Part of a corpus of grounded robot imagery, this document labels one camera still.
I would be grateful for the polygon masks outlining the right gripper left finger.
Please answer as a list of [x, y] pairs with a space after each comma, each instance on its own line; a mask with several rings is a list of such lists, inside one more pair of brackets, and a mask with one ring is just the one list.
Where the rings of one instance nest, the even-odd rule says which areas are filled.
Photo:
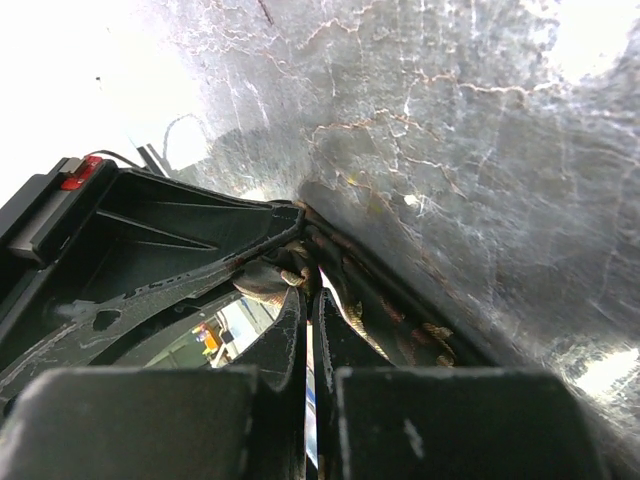
[[218, 369], [52, 369], [1, 432], [5, 479], [301, 479], [307, 307]]

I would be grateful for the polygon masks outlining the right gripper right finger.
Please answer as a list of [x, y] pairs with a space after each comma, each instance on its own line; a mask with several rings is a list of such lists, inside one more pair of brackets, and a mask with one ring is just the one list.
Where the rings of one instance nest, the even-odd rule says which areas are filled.
[[565, 386], [541, 371], [395, 367], [313, 306], [317, 456], [323, 479], [605, 479]]

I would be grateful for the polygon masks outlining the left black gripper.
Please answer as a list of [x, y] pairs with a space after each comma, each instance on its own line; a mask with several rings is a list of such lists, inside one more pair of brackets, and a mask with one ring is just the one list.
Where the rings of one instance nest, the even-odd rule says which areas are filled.
[[1, 207], [1, 386], [99, 362], [149, 317], [297, 236], [302, 212], [100, 156], [67, 157]]

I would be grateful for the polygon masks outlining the dark floral necktie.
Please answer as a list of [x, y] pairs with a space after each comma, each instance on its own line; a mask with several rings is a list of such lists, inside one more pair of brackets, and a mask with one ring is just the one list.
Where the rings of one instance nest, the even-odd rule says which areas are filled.
[[260, 303], [282, 306], [289, 288], [302, 289], [311, 300], [327, 279], [344, 322], [391, 363], [493, 365], [377, 257], [309, 205], [296, 206], [304, 214], [300, 236], [245, 263], [233, 280], [240, 292]]

